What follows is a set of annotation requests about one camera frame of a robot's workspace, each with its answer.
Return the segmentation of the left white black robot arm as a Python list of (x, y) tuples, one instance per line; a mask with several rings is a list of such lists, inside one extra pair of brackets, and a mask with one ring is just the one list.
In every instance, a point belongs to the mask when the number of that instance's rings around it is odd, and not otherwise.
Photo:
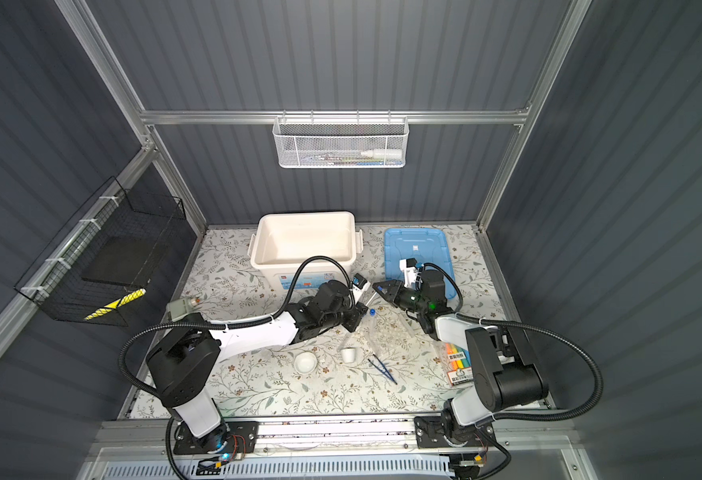
[(147, 354), (154, 395), (193, 438), (210, 441), (219, 449), (227, 427), (206, 391), (216, 361), (299, 344), (337, 326), (353, 332), (368, 310), (363, 296), (370, 292), (369, 282), (357, 275), (351, 285), (330, 280), (314, 296), (289, 303), (282, 313), (265, 319), (224, 327), (190, 314), (189, 327), (175, 323)]

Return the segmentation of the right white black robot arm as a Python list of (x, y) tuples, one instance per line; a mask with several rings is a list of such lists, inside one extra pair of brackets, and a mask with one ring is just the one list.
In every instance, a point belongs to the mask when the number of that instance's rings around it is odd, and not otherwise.
[(426, 263), (415, 270), (412, 283), (380, 281), (372, 290), (387, 303), (413, 313), (432, 339), (468, 353), (472, 385), (446, 401), (435, 428), (447, 442), (462, 445), (481, 432), (480, 423), (491, 422), (494, 414), (548, 396), (549, 387), (536, 366), (528, 336), (463, 315), (462, 292), (440, 267)]

